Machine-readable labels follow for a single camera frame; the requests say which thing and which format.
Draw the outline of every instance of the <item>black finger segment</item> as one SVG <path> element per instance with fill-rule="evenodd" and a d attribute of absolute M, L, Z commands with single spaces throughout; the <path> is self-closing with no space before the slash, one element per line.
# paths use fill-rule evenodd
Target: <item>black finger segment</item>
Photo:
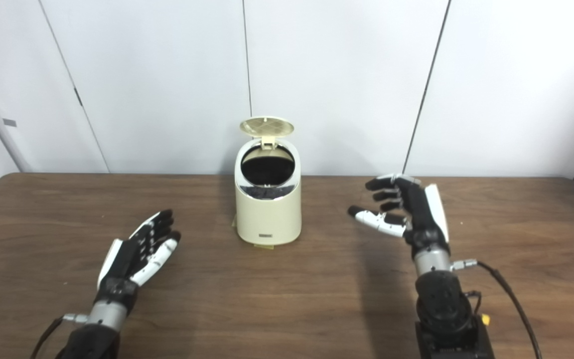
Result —
<path fill-rule="evenodd" d="M 168 234 L 168 239 L 174 239 L 175 241 L 180 241 L 180 232 L 178 232 L 178 230 L 173 230 Z"/>
<path fill-rule="evenodd" d="M 396 202 L 385 202 L 383 204 L 380 205 L 380 210 L 382 212 L 388 212 L 391 211 L 392 209 L 401 209 L 403 207 L 402 202 L 396 201 Z"/>
<path fill-rule="evenodd" d="M 373 194 L 373 200 L 376 202 L 390 198 L 400 199 L 400 191 L 379 191 Z"/>
<path fill-rule="evenodd" d="M 160 230 L 157 230 L 157 232 L 155 232 L 152 237 L 154 239 L 159 239 L 159 238 L 167 236 L 170 232 L 171 232 L 171 228 L 165 227 L 165 228 L 162 228 Z"/>
<path fill-rule="evenodd" d="M 406 224 L 406 217 L 405 216 L 398 216 L 397 214 L 387 213 L 387 214 L 385 214 L 385 223 L 394 224 L 394 225 L 405 225 Z"/>
<path fill-rule="evenodd" d="M 171 209 L 166 209 L 164 211 L 161 211 L 159 213 L 158 216 L 156 216 L 157 220 L 165 220 L 167 218 L 171 218 L 173 212 L 171 211 Z"/>
<path fill-rule="evenodd" d="M 365 183 L 365 188 L 369 191 L 377 191 L 383 188 L 394 188 L 391 184 L 391 177 L 386 178 L 374 178 L 369 182 Z"/>
<path fill-rule="evenodd" d="M 166 228 L 166 227 L 171 227 L 171 225 L 174 224 L 174 218 L 168 218 L 162 222 L 159 222 L 157 224 L 155 224 L 155 228 L 157 229 L 162 229 L 162 228 Z"/>
<path fill-rule="evenodd" d="M 362 211 L 366 211 L 366 209 L 364 209 L 363 207 L 358 207 L 358 206 L 351 206 L 351 207 L 349 207 L 349 209 L 347 209 L 347 213 L 352 217 L 355 217 L 356 214 L 358 214 Z"/>

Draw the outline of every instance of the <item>robotic hand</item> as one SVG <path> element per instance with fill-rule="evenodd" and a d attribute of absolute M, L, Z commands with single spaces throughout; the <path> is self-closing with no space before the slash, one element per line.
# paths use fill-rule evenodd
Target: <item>robotic hand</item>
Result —
<path fill-rule="evenodd" d="M 451 263 L 446 218 L 435 184 L 405 175 L 385 175 L 367 182 L 377 191 L 383 213 L 351 206 L 349 215 L 392 236 L 403 237 L 412 248 L 418 279 L 416 335 L 423 359 L 494 359 L 481 317 L 471 309 L 453 272 L 477 265 L 475 260 Z M 386 213 L 400 209 L 411 216 Z"/>
<path fill-rule="evenodd" d="M 146 219 L 128 240 L 114 239 L 99 274 L 91 313 L 66 314 L 55 320 L 30 357 L 36 356 L 46 337 L 66 320 L 84 325 L 70 334 L 57 359 L 116 359 L 119 332 L 134 308 L 137 291 L 161 269 L 180 240 L 180 232 L 171 230 L 173 223 L 168 209 Z"/>

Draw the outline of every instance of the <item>robotic finger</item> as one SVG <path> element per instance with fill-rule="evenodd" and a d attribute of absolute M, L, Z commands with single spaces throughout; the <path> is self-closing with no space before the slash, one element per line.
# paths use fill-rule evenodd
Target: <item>robotic finger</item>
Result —
<path fill-rule="evenodd" d="M 398 216 L 391 213 L 378 213 L 358 206 L 349 207 L 348 213 L 358 222 L 375 228 L 380 232 L 396 237 L 402 237 L 405 234 L 407 227 L 407 219 L 405 216 Z"/>

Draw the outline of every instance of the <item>silver trim band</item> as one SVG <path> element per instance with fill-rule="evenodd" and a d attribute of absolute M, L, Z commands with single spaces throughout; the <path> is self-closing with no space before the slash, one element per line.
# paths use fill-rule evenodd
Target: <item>silver trim band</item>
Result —
<path fill-rule="evenodd" d="M 93 307 L 86 324 L 97 324 L 120 332 L 128 316 L 128 310 L 119 302 L 99 300 Z"/>
<path fill-rule="evenodd" d="M 415 271 L 420 275 L 434 270 L 451 271 L 451 261 L 448 252 L 440 247 L 432 246 L 418 252 L 413 258 Z"/>

